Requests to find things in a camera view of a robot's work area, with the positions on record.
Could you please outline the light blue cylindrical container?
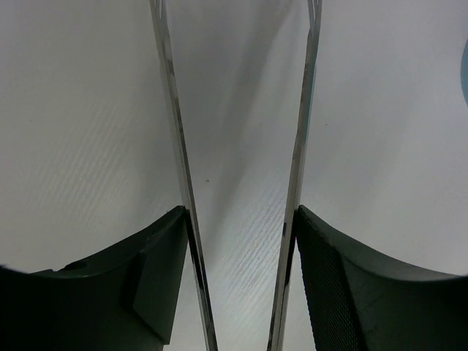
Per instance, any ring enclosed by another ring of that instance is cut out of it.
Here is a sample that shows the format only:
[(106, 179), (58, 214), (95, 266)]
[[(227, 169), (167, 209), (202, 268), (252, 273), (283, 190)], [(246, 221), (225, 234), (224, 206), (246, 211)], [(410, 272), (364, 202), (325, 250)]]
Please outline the light blue cylindrical container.
[(460, 84), (464, 101), (468, 105), (468, 40), (465, 42), (461, 56)]

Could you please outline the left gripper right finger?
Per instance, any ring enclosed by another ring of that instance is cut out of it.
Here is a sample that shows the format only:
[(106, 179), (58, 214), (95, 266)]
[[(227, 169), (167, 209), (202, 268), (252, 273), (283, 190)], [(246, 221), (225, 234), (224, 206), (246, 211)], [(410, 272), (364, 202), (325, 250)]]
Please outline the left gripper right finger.
[(467, 278), (405, 263), (295, 212), (318, 350), (465, 350)]

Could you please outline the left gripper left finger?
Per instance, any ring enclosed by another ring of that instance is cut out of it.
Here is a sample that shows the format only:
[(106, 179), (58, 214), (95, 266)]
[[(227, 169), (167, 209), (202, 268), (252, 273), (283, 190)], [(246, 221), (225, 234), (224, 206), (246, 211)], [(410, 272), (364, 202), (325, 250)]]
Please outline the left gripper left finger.
[(187, 248), (177, 206), (147, 228), (58, 271), (1, 269), (3, 350), (162, 350)]

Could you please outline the metal tongs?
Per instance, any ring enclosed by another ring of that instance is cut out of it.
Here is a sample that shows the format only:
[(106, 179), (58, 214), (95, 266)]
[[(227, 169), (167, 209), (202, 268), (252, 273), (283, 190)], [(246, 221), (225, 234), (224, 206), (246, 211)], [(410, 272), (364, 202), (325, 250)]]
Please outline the metal tongs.
[[(203, 325), (205, 347), (207, 350), (217, 350), (216, 331), (208, 289), (208, 279), (205, 270), (203, 247), (197, 218), (189, 158), (181, 117), (176, 74), (173, 64), (173, 54), (170, 42), (170, 31), (167, 24), (167, 11), (163, 1), (150, 1), (154, 37), (159, 54), (159, 67), (162, 76), (162, 90), (165, 96), (165, 106), (169, 118), (171, 139), (178, 165), (178, 177), (182, 203), (188, 213), (189, 250), (195, 283), (198, 294), (200, 317)], [(314, 95), (314, 77), (317, 66), (317, 51), (320, 38), (322, 2), (309, 1), (309, 31), (306, 43), (301, 100), (298, 113), (298, 125), (295, 144), (292, 153), (290, 177), (287, 190), (287, 200), (284, 212), (282, 239), (279, 250), (273, 308), (268, 334), (268, 350), (282, 350), (284, 345), (285, 323), (290, 293), (290, 274), (293, 254), (295, 251), (295, 236), (293, 235), (294, 214), (301, 201), (303, 173), (309, 135), (310, 113)]]

